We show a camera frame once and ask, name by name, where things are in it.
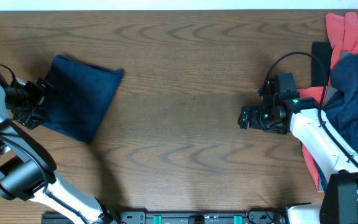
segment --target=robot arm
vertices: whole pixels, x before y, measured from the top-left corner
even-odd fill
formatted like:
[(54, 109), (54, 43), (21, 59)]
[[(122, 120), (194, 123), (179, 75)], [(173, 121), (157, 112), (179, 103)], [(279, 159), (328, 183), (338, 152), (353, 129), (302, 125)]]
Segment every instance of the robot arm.
[(270, 78), (259, 95), (262, 106), (242, 107), (240, 127), (277, 134), (291, 132), (308, 148), (325, 179), (329, 180), (323, 204), (287, 207), (287, 223), (358, 223), (358, 167), (349, 159), (358, 164), (358, 153), (332, 127), (324, 111), (321, 112), (322, 121), (319, 120), (316, 100), (300, 98), (291, 73)]
[[(239, 118), (241, 128), (262, 129), (271, 133), (291, 132), (310, 151), (323, 171), (326, 180), (339, 171), (358, 172), (333, 140), (327, 135), (318, 119), (318, 104), (313, 98), (300, 98), (291, 73), (280, 74), (268, 81), (268, 88), (261, 93), (262, 106), (243, 106)], [(356, 153), (339, 135), (321, 112), (329, 132), (357, 161)]]
[[(24, 87), (16, 90), (23, 96), (34, 95)], [(0, 166), (0, 196), (8, 200), (20, 198), (42, 203), (73, 223), (112, 223), (110, 212), (97, 199), (85, 195), (60, 176), (50, 154), (9, 119), (7, 92), (15, 91), (0, 84), (0, 156), (8, 150), (13, 150), (16, 156)], [(34, 127), (35, 123), (29, 122), (30, 116), (24, 120)]]

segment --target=wooden surface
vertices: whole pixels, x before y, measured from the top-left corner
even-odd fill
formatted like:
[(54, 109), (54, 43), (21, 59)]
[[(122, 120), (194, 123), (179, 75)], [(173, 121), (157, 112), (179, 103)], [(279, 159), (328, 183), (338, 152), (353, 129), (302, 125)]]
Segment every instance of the wooden surface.
[[(93, 143), (44, 127), (30, 135), (62, 176), (116, 205), (148, 210), (246, 210), (320, 203), (293, 136), (241, 130), (269, 67), (326, 40), (327, 11), (0, 12), (0, 63), (44, 77), (56, 54), (126, 75)], [(275, 72), (310, 85), (310, 60)], [(39, 223), (50, 208), (0, 197), (0, 223)]]

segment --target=red towel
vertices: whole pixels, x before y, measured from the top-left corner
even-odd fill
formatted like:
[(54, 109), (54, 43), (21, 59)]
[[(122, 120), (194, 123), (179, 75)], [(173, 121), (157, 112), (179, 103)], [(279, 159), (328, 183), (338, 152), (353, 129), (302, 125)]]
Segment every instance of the red towel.
[[(355, 12), (348, 12), (343, 17), (330, 12), (326, 15), (326, 27), (329, 43), (333, 48), (331, 57), (331, 69), (333, 69), (341, 57), (341, 52), (351, 51), (352, 54), (358, 54), (357, 14)], [(302, 98), (313, 97), (319, 102), (323, 93), (323, 87), (311, 87), (298, 91)], [(302, 145), (302, 153), (316, 189), (318, 189), (318, 171), (313, 156), (304, 145)]]

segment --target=green connector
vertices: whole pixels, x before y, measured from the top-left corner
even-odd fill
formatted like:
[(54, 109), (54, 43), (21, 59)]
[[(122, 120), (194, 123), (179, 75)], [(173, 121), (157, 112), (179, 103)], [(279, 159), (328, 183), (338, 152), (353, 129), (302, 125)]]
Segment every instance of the green connector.
[(154, 215), (154, 216), (153, 216), (153, 224), (162, 224), (162, 217), (161, 217), (161, 215)]
[(233, 219), (234, 219), (234, 224), (242, 224), (242, 216), (235, 215)]

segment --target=dark blue towel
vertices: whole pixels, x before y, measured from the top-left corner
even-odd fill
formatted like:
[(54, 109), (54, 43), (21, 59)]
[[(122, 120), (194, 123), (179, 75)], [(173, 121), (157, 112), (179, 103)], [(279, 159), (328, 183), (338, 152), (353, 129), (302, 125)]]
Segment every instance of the dark blue towel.
[(57, 55), (45, 78), (56, 89), (45, 101), (49, 129), (78, 141), (90, 142), (101, 124), (123, 70), (112, 71)]
[(338, 92), (326, 103), (329, 122), (358, 153), (358, 55), (350, 55), (331, 71)]

